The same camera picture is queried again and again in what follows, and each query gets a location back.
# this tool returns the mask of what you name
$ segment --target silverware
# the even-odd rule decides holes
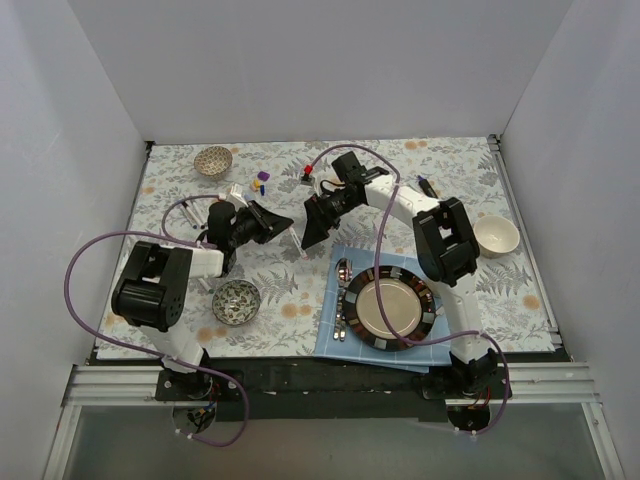
[[[347,285],[351,281],[351,277],[353,275],[353,270],[351,266],[351,260],[348,258],[341,258],[336,263],[336,278],[338,280],[338,299],[336,304],[336,325],[333,330],[333,339],[340,339],[341,342],[344,342],[344,339],[347,337],[347,322],[344,321],[344,317],[342,315],[342,300],[344,298],[344,293]]]

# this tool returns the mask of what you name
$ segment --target leaf pattern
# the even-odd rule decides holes
[[[151,150],[145,175],[134,207],[131,228],[160,232],[164,210],[175,200],[188,195],[226,192],[233,183],[275,213],[294,220],[302,237],[306,225],[303,202],[312,191],[300,185],[305,165],[324,149],[347,142],[274,142],[224,145],[232,151],[233,164],[228,174],[213,182],[193,168],[195,156],[210,145],[157,145]],[[501,215],[512,219],[495,160],[484,138],[424,138],[410,140],[371,140],[358,142],[392,160],[402,174],[403,183],[418,189],[418,175],[430,180],[441,197],[462,200],[475,222],[482,215]],[[332,152],[326,161],[314,167],[320,179],[335,176],[332,160],[344,151]],[[366,153],[356,152],[363,164],[379,164]],[[266,171],[266,194],[251,192],[249,183],[257,173]],[[202,210],[208,202],[198,201]],[[344,244],[372,250],[382,213],[360,207],[341,219],[330,238],[307,250],[308,260],[284,233],[273,241],[249,243],[238,249],[237,263],[225,278],[208,279],[212,289],[234,279],[252,282],[262,295],[257,316],[238,327],[220,323],[211,309],[211,294],[195,281],[189,282],[181,318],[212,357],[311,355],[322,311],[324,290],[329,274],[332,245]],[[169,232],[179,238],[197,236],[180,211],[167,221]],[[123,248],[122,254],[129,247]],[[411,228],[389,219],[382,249],[391,253],[415,255]],[[524,306],[527,297],[540,298],[525,251],[521,248],[500,259],[478,259],[476,276],[478,302],[486,330],[495,333],[505,351],[546,351],[553,349],[546,331],[547,313],[543,306],[531,310]],[[105,312],[102,331],[141,346],[151,346],[140,330],[126,322],[109,322]],[[144,354],[111,344],[97,342],[98,358],[146,358]]]

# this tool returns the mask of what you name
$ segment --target gray floor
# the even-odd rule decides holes
[[[225,449],[176,436],[170,408],[84,408],[65,478],[604,477],[580,405],[510,405],[476,441],[406,419],[270,420]]]

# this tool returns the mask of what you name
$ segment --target blue placemat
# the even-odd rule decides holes
[[[430,366],[451,365],[449,358],[449,342],[430,345],[428,347],[413,347],[402,352],[384,352],[366,345],[347,326],[347,336],[344,342],[333,339],[333,329],[336,318],[336,299],[338,282],[335,276],[335,267],[338,260],[346,257],[353,263],[353,276],[373,266],[374,252],[359,248],[334,245],[331,252],[331,264],[327,279],[327,289],[324,294],[322,316],[318,327],[318,338],[314,355],[317,357],[337,358],[352,362],[382,365],[385,367],[399,368],[415,372],[428,372]],[[406,268],[422,279],[425,275],[418,264],[417,258],[382,253],[380,265],[394,265]],[[439,307],[439,299],[436,298],[436,306]],[[445,315],[436,318],[429,339],[440,338],[449,335],[449,327]]]

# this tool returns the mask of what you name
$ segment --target wall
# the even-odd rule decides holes
[[[40,478],[71,365],[92,338],[62,299],[73,252],[122,228],[144,144],[64,0],[0,0],[0,478]],[[119,245],[81,261],[97,326]]]
[[[571,0],[69,0],[160,143],[501,133]]]
[[[564,340],[640,476],[640,3],[576,0],[503,138]]]

